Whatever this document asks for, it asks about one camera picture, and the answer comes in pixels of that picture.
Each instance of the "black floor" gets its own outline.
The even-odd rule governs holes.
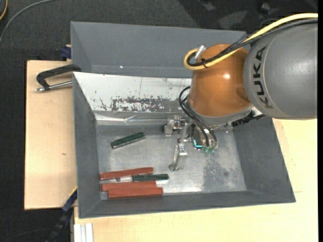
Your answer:
[[[8,20],[41,0],[9,0]],[[44,241],[59,210],[24,211],[25,75],[27,59],[63,60],[70,21],[235,29],[251,32],[263,21],[317,12],[318,0],[65,0],[33,7],[16,18],[0,44],[0,242]],[[68,241],[68,234],[62,241]]]

